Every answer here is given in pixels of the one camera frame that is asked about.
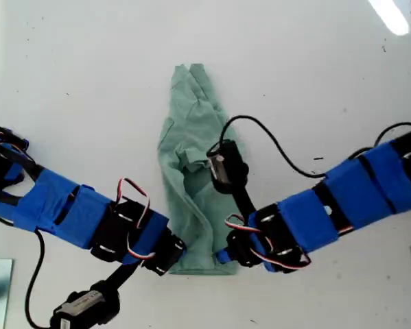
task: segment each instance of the red white black wire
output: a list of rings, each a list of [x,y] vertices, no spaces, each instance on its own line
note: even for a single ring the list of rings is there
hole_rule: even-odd
[[[261,230],[257,229],[257,228],[250,228],[249,226],[243,226],[243,225],[231,223],[229,220],[233,217],[239,219],[242,222],[244,222],[244,218],[242,216],[240,216],[238,214],[231,214],[225,219],[225,224],[228,227],[234,228],[235,230],[242,230],[242,231],[247,231],[247,232],[262,233],[263,234],[263,232]],[[270,251],[273,252],[274,251],[274,246],[272,244],[272,241],[267,236],[265,236],[265,239],[266,239],[266,241],[268,242],[268,244],[270,246],[270,249],[271,249]],[[253,248],[250,248],[250,250],[254,255],[256,255],[258,258],[262,259],[263,261],[268,262],[268,263],[272,263],[272,264],[276,264],[276,265],[278,265],[280,267],[283,267],[285,269],[302,269],[302,268],[308,266],[311,263],[311,260],[310,260],[309,256],[306,255],[306,254],[305,254],[306,262],[304,263],[304,265],[289,265],[289,264],[279,262],[278,260],[268,258],[268,257],[260,254],[259,252],[256,252]]]
[[[137,229],[139,229],[139,228],[141,228],[141,221],[143,220],[145,214],[148,212],[148,210],[150,208],[150,198],[149,198],[148,194],[140,186],[138,186],[134,181],[132,181],[129,178],[122,178],[122,179],[120,179],[120,181],[118,181],[117,204],[120,202],[121,197],[123,196],[123,192],[121,190],[121,186],[122,186],[123,182],[127,182],[130,185],[132,185],[133,188],[135,188],[140,194],[142,194],[147,199],[147,202],[145,203],[145,206],[144,206],[144,210],[141,213],[141,216],[139,217],[139,219],[137,221],[136,227],[137,227]],[[154,252],[151,252],[148,255],[141,255],[141,254],[138,254],[137,252],[134,252],[132,250],[132,248],[130,247],[130,244],[129,244],[129,232],[128,232],[128,235],[127,235],[126,239],[127,239],[126,243],[127,243],[128,252],[129,252],[129,254],[134,256],[135,258],[138,258],[138,259],[141,259],[141,260],[147,260],[147,259],[151,259],[155,256]]]

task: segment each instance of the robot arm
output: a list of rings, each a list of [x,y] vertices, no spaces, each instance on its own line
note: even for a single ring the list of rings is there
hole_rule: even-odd
[[[268,271],[290,273],[310,264],[308,253],[342,235],[411,210],[411,132],[379,145],[384,130],[373,148],[355,152],[325,174],[309,174],[296,167],[266,131],[294,169],[323,179],[314,188],[256,211],[245,190],[248,166],[234,141],[223,139],[223,131],[208,152],[212,179],[219,192],[233,195],[242,217],[232,217],[243,225],[227,219],[235,230],[227,238],[228,247],[216,254],[221,263],[263,263]]]
[[[117,289],[142,266],[163,275],[185,252],[185,244],[167,227],[168,218],[122,197],[126,181],[147,196],[134,182],[120,180],[116,200],[94,188],[77,184],[37,164],[26,151],[27,140],[0,127],[0,221],[35,232],[40,240],[38,266],[25,301],[27,320],[37,326],[29,312],[30,293],[43,260],[44,243],[40,231],[90,249],[92,255],[121,266],[107,280],[90,291],[72,293],[51,318],[51,328],[86,329],[105,324],[119,312]],[[24,179],[23,170],[33,179],[33,188],[19,197],[3,191]]]

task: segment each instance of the white table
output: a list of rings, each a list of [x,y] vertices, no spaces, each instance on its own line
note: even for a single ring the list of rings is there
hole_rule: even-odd
[[[135,179],[168,215],[156,144],[170,77],[202,62],[229,115],[255,115],[298,165],[326,170],[411,121],[411,4],[397,3],[404,36],[367,0],[0,1],[0,125],[28,138],[39,163],[109,197],[118,178]],[[236,127],[258,207],[315,184],[260,129]],[[32,296],[41,325],[116,266],[45,240]],[[105,328],[411,328],[410,246],[411,212],[313,253],[313,265],[288,276],[141,269]],[[0,258],[15,259],[6,328],[29,328],[23,301],[38,251],[33,234],[0,224]]]

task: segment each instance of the blue tape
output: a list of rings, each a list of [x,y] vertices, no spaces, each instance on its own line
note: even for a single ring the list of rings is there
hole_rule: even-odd
[[[278,203],[278,209],[296,242],[306,252],[338,240],[338,231],[313,190],[284,199]]]
[[[396,211],[411,210],[411,181],[391,144],[384,143],[366,152],[364,157],[370,162],[378,184]]]
[[[15,180],[21,172],[22,166],[20,164],[14,163],[4,176],[4,180]]]
[[[12,214],[15,227],[30,232],[35,231],[45,205],[45,195],[47,192],[47,185],[35,184],[31,191],[19,200]]]
[[[144,231],[141,233],[138,241],[130,248],[140,255],[150,254],[168,223],[169,219],[167,217],[154,212],[148,224],[145,226]],[[125,265],[134,264],[137,261],[141,260],[135,258],[129,253],[127,253],[123,258],[123,264]]]
[[[102,221],[110,199],[82,185],[67,216],[56,225],[56,236],[78,247],[88,249],[91,239]]]
[[[12,216],[14,225],[24,230],[37,228],[54,233],[54,221],[77,186],[53,171],[43,169],[33,189],[18,202]]]
[[[346,160],[327,172],[325,184],[355,229],[392,214],[361,162]]]
[[[229,262],[233,261],[231,259],[230,255],[228,255],[228,252],[225,249],[222,249],[222,250],[219,250],[218,252],[216,252],[215,257],[218,260],[218,262],[221,263],[221,264],[226,264],[226,263],[229,263]]]

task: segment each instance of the crumpled fabric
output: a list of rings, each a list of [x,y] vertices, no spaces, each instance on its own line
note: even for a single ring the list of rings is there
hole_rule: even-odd
[[[218,141],[228,117],[202,64],[193,64],[190,69],[177,66],[170,90],[158,161],[172,230],[187,245],[187,253],[170,273],[234,274],[237,263],[222,265],[213,253],[226,247],[231,229],[224,224],[225,218],[239,211],[231,195],[214,189],[206,155]],[[231,128],[225,137],[237,140]]]

